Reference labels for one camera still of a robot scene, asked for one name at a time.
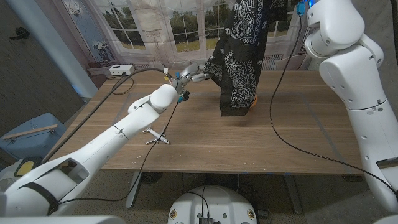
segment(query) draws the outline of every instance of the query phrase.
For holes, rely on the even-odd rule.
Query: paisley bandana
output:
[[[205,72],[221,87],[221,116],[244,116],[252,105],[268,25],[287,20],[287,0],[237,0]]]

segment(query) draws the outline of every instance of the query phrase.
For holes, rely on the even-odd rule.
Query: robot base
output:
[[[202,198],[198,195],[185,193],[174,202],[170,209],[168,224],[187,223],[236,223],[256,224],[256,215],[252,205],[240,194],[226,187],[215,185],[197,187],[190,192],[198,195],[203,194],[206,199],[210,217],[207,217],[208,210]]]

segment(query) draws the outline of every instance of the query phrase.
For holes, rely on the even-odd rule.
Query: blue connector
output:
[[[304,2],[297,3],[297,15],[302,17],[304,16],[304,13],[305,13],[305,3]]]
[[[308,6],[310,6],[310,8],[315,4],[315,0],[308,0]]]

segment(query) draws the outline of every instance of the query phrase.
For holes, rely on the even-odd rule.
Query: yellow object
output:
[[[259,98],[258,98],[258,96],[257,96],[257,94],[256,94],[256,97],[254,97],[254,101],[253,101],[253,103],[251,104],[251,106],[250,106],[250,108],[252,108],[253,106],[255,106],[256,104],[257,104],[257,100],[258,100]]]
[[[27,161],[25,162],[17,171],[17,176],[23,176],[27,174],[29,171],[33,169],[34,162],[33,161]]]

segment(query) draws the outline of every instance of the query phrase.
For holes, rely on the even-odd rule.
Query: cable clip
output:
[[[164,79],[165,79],[165,80],[169,80],[169,78],[168,78],[168,76],[167,76],[167,74],[169,73],[169,69],[168,69],[168,68],[163,68],[163,73],[164,73],[164,75],[165,75]]]
[[[298,16],[304,16],[305,13],[305,3],[304,2],[299,2],[297,3],[297,15]]]

